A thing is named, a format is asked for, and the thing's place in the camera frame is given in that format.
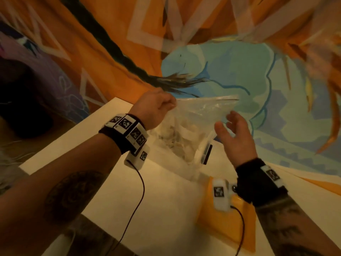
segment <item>clear plastic bag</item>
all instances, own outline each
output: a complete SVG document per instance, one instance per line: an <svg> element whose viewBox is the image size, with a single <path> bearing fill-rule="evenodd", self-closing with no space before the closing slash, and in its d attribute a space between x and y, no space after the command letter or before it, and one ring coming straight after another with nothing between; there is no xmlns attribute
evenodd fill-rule
<svg viewBox="0 0 341 256"><path fill-rule="evenodd" d="M156 140L149 159L191 180L215 137L214 123L238 102L237 96L182 98L150 135Z"/></svg>

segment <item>hand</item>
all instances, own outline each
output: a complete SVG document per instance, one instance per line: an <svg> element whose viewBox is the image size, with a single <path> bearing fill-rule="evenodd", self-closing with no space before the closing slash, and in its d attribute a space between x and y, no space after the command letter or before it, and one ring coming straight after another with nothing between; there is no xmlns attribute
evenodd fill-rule
<svg viewBox="0 0 341 256"><path fill-rule="evenodd" d="M243 163L258 157L256 145L249 131L248 123L241 115L231 111L226 118L229 121L226 123L226 126L236 134L235 137L230 135L221 121L215 123L214 129L224 145L228 159L234 168L237 168Z"/></svg>
<svg viewBox="0 0 341 256"><path fill-rule="evenodd" d="M147 91L130 109L129 113L137 116L146 130L156 128L166 113L176 107L176 98L161 88Z"/></svg>

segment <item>black wristband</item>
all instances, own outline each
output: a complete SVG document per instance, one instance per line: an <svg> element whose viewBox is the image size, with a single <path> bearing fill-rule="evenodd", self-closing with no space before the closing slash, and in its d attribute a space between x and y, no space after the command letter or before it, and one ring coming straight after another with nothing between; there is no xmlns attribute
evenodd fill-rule
<svg viewBox="0 0 341 256"><path fill-rule="evenodd" d="M147 140L147 132L141 120L131 114L119 114L113 117L100 129L110 137L118 146L123 155L127 151L139 151Z"/></svg>
<svg viewBox="0 0 341 256"><path fill-rule="evenodd" d="M277 173L259 158L242 164L236 171L238 196L256 207L288 193L284 185L279 184Z"/></svg>

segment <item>black cord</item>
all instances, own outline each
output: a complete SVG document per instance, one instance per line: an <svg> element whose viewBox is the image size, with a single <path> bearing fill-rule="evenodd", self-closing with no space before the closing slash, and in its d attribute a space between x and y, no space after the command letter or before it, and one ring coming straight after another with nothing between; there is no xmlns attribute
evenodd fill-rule
<svg viewBox="0 0 341 256"><path fill-rule="evenodd" d="M245 222L244 222L244 217L243 215L241 214L241 212L239 211L238 208L236 208L235 206L231 206L232 209L235 209L238 211L240 217L241 217L241 221L243 222L243 232L241 233L241 240L240 240L240 244L239 244L239 247L238 247L238 250L237 250L237 253L236 253L236 256L239 254L240 250L241 250L241 246L243 245L243 242L244 242L244 235L245 235Z"/></svg>
<svg viewBox="0 0 341 256"><path fill-rule="evenodd" d="M139 205L141 204L141 202L142 202L142 200L143 200L143 197L144 197L144 195L145 195L145 183L143 182L143 178L142 178L141 174L139 173L138 169L136 169L135 166L134 166L129 160L126 160L126 161L135 169L135 171L139 174L139 176L140 176L140 178L141 178L142 185L143 185L142 198L141 198L140 202L137 204L137 206L136 206L136 208L135 208L133 214L131 215L131 217L130 217L130 219L129 219L129 221L128 221L128 224L127 224L127 226L126 226L126 229L125 229L125 231L124 231L123 234L122 234L121 239L118 241L117 245L115 245L115 247L111 250L111 247L113 246L113 244L114 244L114 242L115 242L115 241L113 241L113 243L110 245L110 249L109 249L108 252L105 254L105 256L107 256L107 255L109 254L109 252L113 252L113 251L117 248L117 246L121 243L121 241L122 241L122 239L123 239L123 236L125 235L125 233L126 233L126 231L127 231L127 228L128 228L128 226L129 226L129 224L130 224L130 221L131 221L131 219L133 218L133 216L134 216L136 210L138 209L138 207L139 207Z"/></svg>

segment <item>forearm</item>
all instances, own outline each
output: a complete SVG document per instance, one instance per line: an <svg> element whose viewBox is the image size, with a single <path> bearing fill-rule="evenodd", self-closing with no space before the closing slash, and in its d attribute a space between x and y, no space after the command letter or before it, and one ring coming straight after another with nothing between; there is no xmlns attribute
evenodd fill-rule
<svg viewBox="0 0 341 256"><path fill-rule="evenodd" d="M87 206L120 155L112 139L97 134L7 191L0 197L0 254L42 254Z"/></svg>
<svg viewBox="0 0 341 256"><path fill-rule="evenodd" d="M276 256L341 255L341 250L288 195L256 208Z"/></svg>

